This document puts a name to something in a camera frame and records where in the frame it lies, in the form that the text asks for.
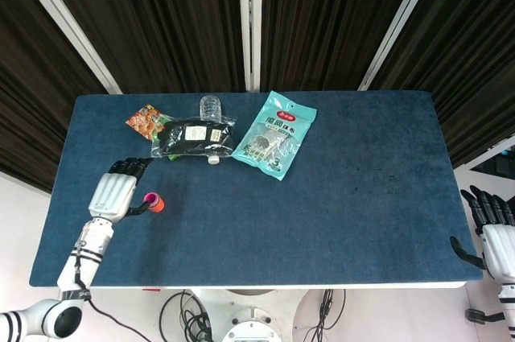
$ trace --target bottle cap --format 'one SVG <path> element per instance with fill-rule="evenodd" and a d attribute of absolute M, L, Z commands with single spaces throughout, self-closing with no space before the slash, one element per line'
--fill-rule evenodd
<path fill-rule="evenodd" d="M 220 157 L 218 157 L 217 155 L 210 155 L 208 157 L 208 162 L 211 165 L 217 165 L 220 162 Z"/>

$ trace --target plastic bag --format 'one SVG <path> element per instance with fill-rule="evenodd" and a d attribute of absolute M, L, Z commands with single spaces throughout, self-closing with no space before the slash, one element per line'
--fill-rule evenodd
<path fill-rule="evenodd" d="M 283 179 L 315 117 L 316 109 L 272 91 L 233 157 Z"/>
<path fill-rule="evenodd" d="M 234 150 L 233 127 L 236 120 L 205 121 L 199 117 L 174 119 L 168 117 L 163 129 L 154 134 L 150 155 L 217 155 L 229 157 Z"/>

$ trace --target robotic hand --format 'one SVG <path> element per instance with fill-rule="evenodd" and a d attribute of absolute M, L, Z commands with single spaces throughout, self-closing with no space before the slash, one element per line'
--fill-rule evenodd
<path fill-rule="evenodd" d="M 22 311 L 0 314 L 0 342 L 20 342 L 27 335 L 66 338 L 80 324 L 82 305 L 113 236 L 113 224 L 143 213 L 153 201 L 129 208 L 134 189 L 152 159 L 116 162 L 97 185 L 86 223 L 57 281 L 61 300 L 45 299 Z"/>
<path fill-rule="evenodd" d="M 451 246 L 460 259 L 487 270 L 496 282 L 502 284 L 498 296 L 504 314 L 485 315 L 470 308 L 465 316 L 482 324 L 506 319 L 511 337 L 515 339 L 515 219 L 508 204 L 499 196 L 491 196 L 474 186 L 470 189 L 474 196 L 465 190 L 461 195 L 472 210 L 476 234 L 483 245 L 483 258 L 467 253 L 455 237 L 451 237 Z"/>

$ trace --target white floor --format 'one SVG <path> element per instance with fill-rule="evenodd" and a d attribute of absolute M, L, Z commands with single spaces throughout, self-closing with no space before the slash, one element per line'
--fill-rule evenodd
<path fill-rule="evenodd" d="M 460 187 L 473 183 L 501 197 L 515 195 L 515 181 L 456 171 Z M 0 178 L 0 312 L 30 306 L 44 298 L 56 298 L 57 289 L 31 288 L 31 265 L 47 213 L 49 196 L 34 192 L 8 179 Z M 487 313 L 500 311 L 496 299 L 498 285 L 485 277 L 459 289 L 348 290 L 344 315 L 327 332 L 327 340 L 363 342 L 509 342 L 504 322 L 477 326 L 464 319 L 471 305 Z M 160 341 L 157 321 L 165 299 L 175 291 L 93 290 L 94 303 L 124 323 L 137 328 L 152 341 Z M 301 302 L 294 322 L 294 341 L 301 342 L 306 330 L 317 323 L 322 290 L 312 290 Z M 342 292 L 327 322 L 336 317 Z M 167 309 L 165 333 L 170 341 L 183 341 L 178 322 L 178 306 Z M 27 341 L 44 341 L 28 337 Z M 79 330 L 68 341 L 140 341 L 139 337 L 98 315 L 89 306 Z"/>

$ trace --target table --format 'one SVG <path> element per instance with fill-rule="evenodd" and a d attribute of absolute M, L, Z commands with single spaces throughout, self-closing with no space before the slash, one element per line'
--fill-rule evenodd
<path fill-rule="evenodd" d="M 239 142 L 265 93 L 223 93 Z M 424 92 L 284 93 L 317 118 L 283 181 L 234 159 L 154 161 L 134 194 L 162 214 L 127 217 L 94 286 L 278 288 L 458 286 L 481 278 L 449 236 L 473 249 L 431 95 Z M 90 220 L 89 201 L 109 166 L 148 157 L 124 124 L 146 103 L 198 115 L 203 94 L 79 97 L 33 265 L 32 286 L 54 286 Z"/>

